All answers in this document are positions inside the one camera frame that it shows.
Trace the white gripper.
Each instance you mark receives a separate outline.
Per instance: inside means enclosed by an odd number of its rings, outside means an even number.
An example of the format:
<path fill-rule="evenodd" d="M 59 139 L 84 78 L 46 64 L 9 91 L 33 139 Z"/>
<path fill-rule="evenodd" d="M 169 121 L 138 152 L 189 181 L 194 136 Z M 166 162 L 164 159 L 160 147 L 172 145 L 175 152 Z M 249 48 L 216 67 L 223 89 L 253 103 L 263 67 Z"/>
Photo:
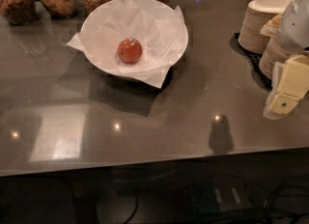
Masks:
<path fill-rule="evenodd" d="M 271 37 L 279 31 L 279 44 L 293 53 L 309 52 L 309 0 L 293 0 L 283 12 L 260 30 Z M 271 120 L 288 116 L 309 92 L 309 57 L 296 55 L 285 63 L 276 62 L 272 90 L 263 115 Z"/>

